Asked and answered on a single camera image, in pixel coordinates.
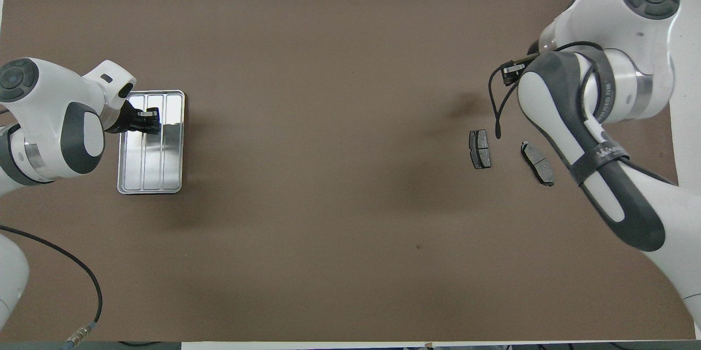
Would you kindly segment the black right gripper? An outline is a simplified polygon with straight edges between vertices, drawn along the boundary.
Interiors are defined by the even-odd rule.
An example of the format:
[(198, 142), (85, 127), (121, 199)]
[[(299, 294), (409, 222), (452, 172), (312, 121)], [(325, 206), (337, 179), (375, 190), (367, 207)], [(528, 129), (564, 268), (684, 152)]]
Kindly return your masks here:
[(501, 64), (501, 77), (505, 86), (513, 85), (519, 80), (531, 60), (510, 60)]

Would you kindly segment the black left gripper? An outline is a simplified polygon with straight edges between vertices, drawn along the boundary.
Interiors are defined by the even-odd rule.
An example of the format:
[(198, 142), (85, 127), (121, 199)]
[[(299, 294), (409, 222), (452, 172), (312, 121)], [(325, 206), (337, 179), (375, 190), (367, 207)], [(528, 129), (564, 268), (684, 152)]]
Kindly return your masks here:
[[(143, 120), (159, 120), (159, 110), (137, 110), (130, 101), (125, 100), (114, 123), (107, 128), (107, 133), (138, 132), (140, 118)], [(160, 135), (161, 124), (151, 124), (143, 128), (146, 135)]]

